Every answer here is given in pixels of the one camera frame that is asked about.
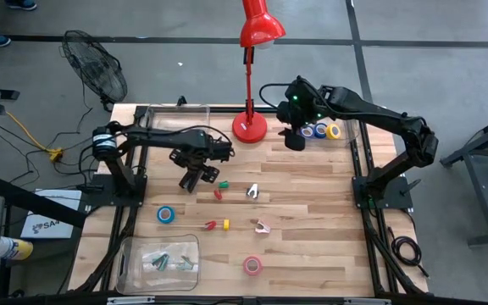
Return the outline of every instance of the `wooden tabletop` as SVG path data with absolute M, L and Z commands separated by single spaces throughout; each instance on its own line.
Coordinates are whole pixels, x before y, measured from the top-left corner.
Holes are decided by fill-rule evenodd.
M 132 123 L 135 107 L 115 105 L 112 120 L 122 125 Z M 197 287 L 164 294 L 373 296 L 363 221 L 353 202 L 350 179 L 354 173 L 347 141 L 310 140 L 305 151 L 293 152 L 277 135 L 284 125 L 274 115 L 265 115 L 269 126 L 265 139 L 257 144 L 243 144 L 230 131 L 234 116 L 210 114 L 210 125 L 231 138 L 236 155 L 228 163 L 210 162 L 220 170 L 216 183 L 200 181 L 193 194 L 178 186 L 185 170 L 169 160 L 169 149 L 148 151 L 147 194 L 139 210 L 135 236 L 193 234 L 200 241 Z M 189 118 L 179 119 L 178 123 L 184 126 L 193 124 L 186 122 Z M 396 156 L 390 133 L 369 127 L 369 138 L 376 166 Z M 101 166 L 99 172 L 108 171 Z M 219 201 L 213 191 L 223 180 L 230 182 L 230 188 L 222 191 L 223 199 Z M 253 183 L 258 183 L 260 190 L 255 201 L 245 195 Z M 156 219 L 156 212 L 163 205 L 176 211 L 176 219 L 169 225 Z M 86 220 L 70 289 L 82 284 L 104 256 L 113 216 L 114 208 L 99 208 Z M 222 224 L 224 219 L 230 219 L 229 231 L 223 231 L 220 225 L 216 230 L 202 230 L 206 222 L 216 220 Z M 270 234 L 255 233 L 253 219 L 270 225 Z M 395 235 L 415 239 L 406 214 L 386 210 L 385 220 Z M 263 263 L 259 276 L 250 277 L 242 270 L 242 262 L 250 255 Z M 381 259 L 379 265 L 387 287 Z M 425 278 L 417 268 L 402 267 L 419 288 L 427 291 Z

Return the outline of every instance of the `lamp base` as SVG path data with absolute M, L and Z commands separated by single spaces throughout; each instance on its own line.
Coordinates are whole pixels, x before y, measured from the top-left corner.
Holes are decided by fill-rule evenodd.
M 233 135 L 238 141 L 244 143 L 257 143 L 267 134 L 267 120 L 259 113 L 254 112 L 252 124 L 248 125 L 246 112 L 239 113 L 233 120 Z

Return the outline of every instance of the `blue tape roll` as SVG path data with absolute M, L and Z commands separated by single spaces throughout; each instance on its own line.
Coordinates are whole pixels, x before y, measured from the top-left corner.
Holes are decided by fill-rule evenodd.
M 313 135 L 318 139 L 325 139 L 327 137 L 327 124 L 325 123 L 317 123 L 313 127 Z
M 163 217 L 163 213 L 168 211 L 169 212 L 169 217 Z M 162 224 L 170 224 L 175 220 L 175 211 L 171 207 L 168 206 L 162 206 L 158 210 L 158 220 Z
M 312 126 L 306 126 L 301 128 L 301 136 L 307 138 L 313 138 L 313 128 Z

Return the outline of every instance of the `concrete floor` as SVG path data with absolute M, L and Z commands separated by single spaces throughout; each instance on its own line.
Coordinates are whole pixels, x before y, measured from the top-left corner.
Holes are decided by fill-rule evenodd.
M 363 39 L 488 42 L 486 0 L 353 0 Z M 62 35 L 69 29 L 97 36 L 238 37 L 244 14 L 239 0 L 38 0 L 36 12 L 6 9 L 0 1 L 0 31 L 16 35 Z M 351 39 L 343 0 L 269 0 L 271 13 L 286 27 L 287 37 Z M 122 63 L 129 85 L 128 103 L 242 103 L 244 67 L 238 45 L 128 44 L 104 46 Z M 80 80 L 59 55 L 59 43 L 14 42 L 0 49 L 0 88 L 21 92 L 7 110 L 47 143 L 61 130 L 73 130 L 86 110 Z M 363 49 L 374 102 L 424 116 L 440 139 L 437 160 L 461 147 L 488 124 L 488 48 Z M 296 75 L 316 86 L 347 86 L 360 92 L 353 47 L 274 46 L 256 53 L 253 90 L 287 82 Z M 272 101 L 283 95 L 273 90 Z M 58 147 L 87 138 L 108 121 L 97 97 L 86 90 L 94 107 L 80 135 L 64 136 Z M 19 132 L 7 117 L 0 124 Z M 22 142 L 2 134 L 24 152 Z M 73 162 L 80 149 L 65 159 Z M 80 177 L 56 174 L 47 157 L 31 160 L 41 179 L 28 189 L 66 186 Z M 25 170 L 23 158 L 0 141 L 0 177 L 12 179 Z M 19 183 L 27 182 L 33 175 Z M 488 247 L 470 250 L 466 240 L 487 232 L 466 169 L 443 169 L 436 161 L 412 169 L 410 179 L 419 245 L 431 273 L 430 290 L 438 296 L 488 301 Z M 54 293 L 64 278 L 69 255 L 26 265 L 14 285 L 30 295 Z

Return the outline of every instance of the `black fan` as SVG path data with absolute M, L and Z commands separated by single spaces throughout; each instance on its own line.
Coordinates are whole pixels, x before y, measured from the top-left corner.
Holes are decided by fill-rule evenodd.
M 127 83 L 119 60 L 110 55 L 95 38 L 81 30 L 68 30 L 62 42 L 65 57 L 82 81 L 100 98 L 107 111 L 108 104 L 124 100 Z

